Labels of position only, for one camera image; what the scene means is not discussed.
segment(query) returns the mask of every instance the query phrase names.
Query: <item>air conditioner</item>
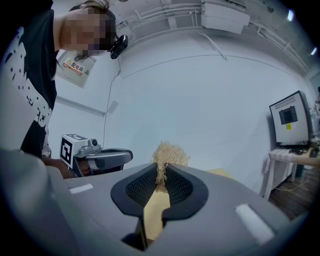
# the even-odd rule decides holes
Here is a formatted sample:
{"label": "air conditioner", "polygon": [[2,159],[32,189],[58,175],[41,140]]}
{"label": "air conditioner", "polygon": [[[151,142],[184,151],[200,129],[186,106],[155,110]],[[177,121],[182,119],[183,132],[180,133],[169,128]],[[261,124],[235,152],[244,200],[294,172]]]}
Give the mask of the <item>air conditioner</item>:
{"label": "air conditioner", "polygon": [[207,29],[241,34],[250,20],[250,16],[244,13],[245,10],[243,0],[202,0],[201,25]]}

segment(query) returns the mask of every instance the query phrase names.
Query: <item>warning sign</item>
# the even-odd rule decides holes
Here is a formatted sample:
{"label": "warning sign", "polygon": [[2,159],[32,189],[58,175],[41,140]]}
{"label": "warning sign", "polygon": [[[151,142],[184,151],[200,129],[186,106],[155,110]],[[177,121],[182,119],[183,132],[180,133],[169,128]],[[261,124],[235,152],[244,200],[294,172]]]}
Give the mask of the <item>warning sign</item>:
{"label": "warning sign", "polygon": [[70,58],[67,58],[62,65],[67,69],[71,70],[72,72],[77,73],[79,76],[82,76],[82,73],[85,69],[84,66],[79,65],[78,63],[76,63]]}

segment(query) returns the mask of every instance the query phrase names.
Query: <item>bundle of straw fiber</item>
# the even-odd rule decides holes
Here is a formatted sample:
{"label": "bundle of straw fiber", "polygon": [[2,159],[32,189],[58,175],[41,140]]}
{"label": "bundle of straw fiber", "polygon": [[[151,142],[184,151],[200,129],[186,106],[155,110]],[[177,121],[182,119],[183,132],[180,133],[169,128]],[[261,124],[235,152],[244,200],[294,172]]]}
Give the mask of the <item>bundle of straw fiber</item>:
{"label": "bundle of straw fiber", "polygon": [[160,145],[152,155],[152,162],[157,163],[157,176],[155,183],[164,186],[167,180],[167,163],[188,166],[191,157],[178,145],[170,144],[168,141],[161,141]]}

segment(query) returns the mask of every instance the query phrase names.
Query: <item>wooden floor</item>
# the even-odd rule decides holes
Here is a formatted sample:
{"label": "wooden floor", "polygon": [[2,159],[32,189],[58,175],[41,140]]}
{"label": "wooden floor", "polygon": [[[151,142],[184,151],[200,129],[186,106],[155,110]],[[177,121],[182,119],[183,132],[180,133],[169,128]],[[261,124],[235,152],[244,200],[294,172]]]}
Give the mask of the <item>wooden floor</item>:
{"label": "wooden floor", "polygon": [[281,190],[274,189],[271,192],[269,202],[282,210],[290,220],[293,220],[309,210],[319,187],[320,170],[316,168],[304,169],[302,177],[296,177],[294,182],[287,179],[278,187]]}

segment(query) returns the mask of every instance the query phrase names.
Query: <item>white sleeve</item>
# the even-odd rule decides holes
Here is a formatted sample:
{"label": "white sleeve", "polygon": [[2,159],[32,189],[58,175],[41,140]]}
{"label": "white sleeve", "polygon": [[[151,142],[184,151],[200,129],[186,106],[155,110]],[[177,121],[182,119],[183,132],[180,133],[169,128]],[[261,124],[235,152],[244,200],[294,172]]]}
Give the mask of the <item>white sleeve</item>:
{"label": "white sleeve", "polygon": [[42,147],[42,155],[50,158],[51,157],[51,148],[48,143],[48,135],[49,135],[49,132],[45,134],[43,147]]}

